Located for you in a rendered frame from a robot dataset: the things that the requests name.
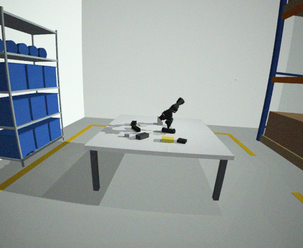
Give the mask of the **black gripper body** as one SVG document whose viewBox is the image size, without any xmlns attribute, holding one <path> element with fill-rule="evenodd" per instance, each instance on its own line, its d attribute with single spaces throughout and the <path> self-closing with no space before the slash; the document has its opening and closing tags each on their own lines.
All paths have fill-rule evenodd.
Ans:
<svg viewBox="0 0 303 248">
<path fill-rule="evenodd" d="M 165 121 L 165 123 L 169 123 L 169 124 L 171 124 L 171 121 L 172 121 L 172 120 L 173 120 L 172 115 L 167 116 L 167 120 Z"/>
</svg>

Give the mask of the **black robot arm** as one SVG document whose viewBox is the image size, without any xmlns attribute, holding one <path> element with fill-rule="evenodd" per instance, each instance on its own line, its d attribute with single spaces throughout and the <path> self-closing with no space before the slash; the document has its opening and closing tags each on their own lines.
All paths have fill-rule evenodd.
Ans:
<svg viewBox="0 0 303 248">
<path fill-rule="evenodd" d="M 168 110 L 162 112 L 162 115 L 160 115 L 159 119 L 161 121 L 165 119 L 167 120 L 167 116 L 170 116 L 172 115 L 172 113 L 175 113 L 181 104 L 184 104 L 184 100 L 180 97 L 178 101 L 173 104 Z"/>
</svg>

